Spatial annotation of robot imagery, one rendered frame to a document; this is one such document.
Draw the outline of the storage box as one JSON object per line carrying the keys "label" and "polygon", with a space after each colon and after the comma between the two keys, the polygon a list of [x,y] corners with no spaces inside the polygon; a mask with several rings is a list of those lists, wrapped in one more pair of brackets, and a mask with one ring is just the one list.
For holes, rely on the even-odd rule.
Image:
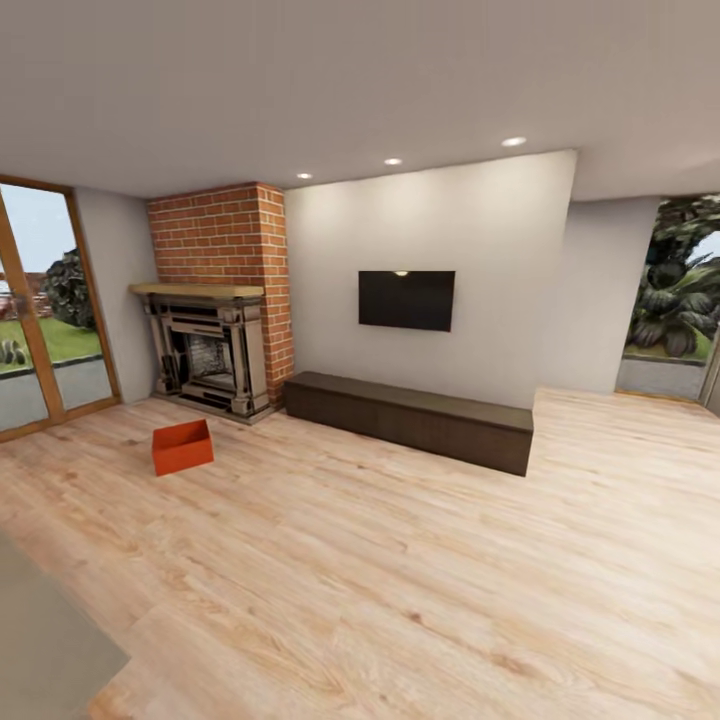
{"label": "storage box", "polygon": [[154,430],[152,457],[157,477],[213,462],[206,420]]}

